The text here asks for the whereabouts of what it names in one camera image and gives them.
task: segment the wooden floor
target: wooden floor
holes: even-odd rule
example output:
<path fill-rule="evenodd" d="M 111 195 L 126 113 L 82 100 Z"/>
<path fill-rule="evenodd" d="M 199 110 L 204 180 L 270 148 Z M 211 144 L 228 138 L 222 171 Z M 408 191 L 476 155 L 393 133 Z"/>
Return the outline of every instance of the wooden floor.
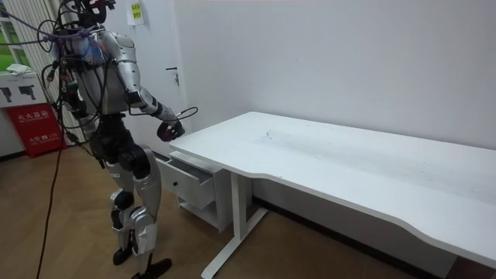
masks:
<path fill-rule="evenodd" d="M 1 278 L 36 277 L 56 157 L 51 153 L 0 163 Z M 131 278 L 136 273 L 133 258 L 120 267 L 112 265 L 117 244 L 109 195 L 116 189 L 82 150 L 63 152 L 41 278 Z M 155 259 L 170 257 L 173 267 L 162 278 L 200 278 L 232 235 L 232 229 L 218 234 L 164 192 Z M 270 212 L 216 277 L 231 278 L 412 277 Z"/>

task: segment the humanoid robot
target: humanoid robot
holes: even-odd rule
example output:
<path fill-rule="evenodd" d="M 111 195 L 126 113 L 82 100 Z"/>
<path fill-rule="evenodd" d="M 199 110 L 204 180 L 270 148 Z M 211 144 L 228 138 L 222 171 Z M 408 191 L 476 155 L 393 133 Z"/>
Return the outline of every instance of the humanoid robot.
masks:
<path fill-rule="evenodd" d="M 150 148 L 133 141 L 122 121 L 122 113 L 135 108 L 162 120 L 157 135 L 166 142 L 183 135 L 184 129 L 173 111 L 141 86 L 135 43 L 128 36 L 101 26 L 106 9 L 113 9 L 115 2 L 66 0 L 62 5 L 68 2 L 73 2 L 73 9 L 79 11 L 78 20 L 56 34 L 66 36 L 82 29 L 91 32 L 56 42 L 58 58 L 52 73 L 60 68 L 62 99 L 91 139 L 92 153 L 105 164 L 119 186 L 110 197 L 112 226 L 119 244 L 113 263 L 120 265 L 134 253 L 139 272 L 133 279 L 158 278 L 171 266 L 170 259 L 152 263 L 162 191 L 160 172 Z M 97 54 L 88 62 L 88 51 L 95 50 Z M 97 115 L 98 127 L 94 123 Z M 143 200 L 143 206 L 135 207 L 134 189 Z"/>

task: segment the white metal desk frame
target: white metal desk frame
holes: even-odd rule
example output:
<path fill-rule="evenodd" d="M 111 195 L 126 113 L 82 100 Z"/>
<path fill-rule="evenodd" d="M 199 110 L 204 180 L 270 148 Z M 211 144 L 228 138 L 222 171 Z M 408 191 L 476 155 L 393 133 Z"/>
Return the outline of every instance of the white metal desk frame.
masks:
<path fill-rule="evenodd" d="M 205 268 L 201 274 L 203 279 L 212 279 L 222 265 L 234 253 L 236 248 L 252 231 L 255 225 L 264 217 L 267 210 L 259 208 L 255 214 L 246 221 L 246 186 L 251 183 L 251 178 L 231 172 L 232 187 L 232 223 L 234 228 L 234 237 L 220 251 L 214 260 Z"/>

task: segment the red sign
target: red sign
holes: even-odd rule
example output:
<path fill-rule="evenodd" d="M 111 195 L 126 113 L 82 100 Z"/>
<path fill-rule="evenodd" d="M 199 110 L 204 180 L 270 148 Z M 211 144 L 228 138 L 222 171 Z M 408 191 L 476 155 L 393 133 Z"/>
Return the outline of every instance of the red sign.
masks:
<path fill-rule="evenodd" d="M 48 104 L 22 105 L 5 108 L 9 114 L 12 124 L 26 148 L 28 156 L 35 157 L 37 154 L 52 150 L 58 150 L 62 142 L 62 133 Z"/>

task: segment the white desk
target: white desk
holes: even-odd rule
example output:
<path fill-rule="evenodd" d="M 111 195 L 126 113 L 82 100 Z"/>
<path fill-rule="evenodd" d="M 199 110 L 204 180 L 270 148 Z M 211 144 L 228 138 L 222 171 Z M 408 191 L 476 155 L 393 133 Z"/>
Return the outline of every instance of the white desk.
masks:
<path fill-rule="evenodd" d="M 496 151 L 249 112 L 171 144 L 232 172 L 234 239 L 212 278 L 265 214 L 245 223 L 243 183 L 266 178 L 393 222 L 496 267 Z"/>

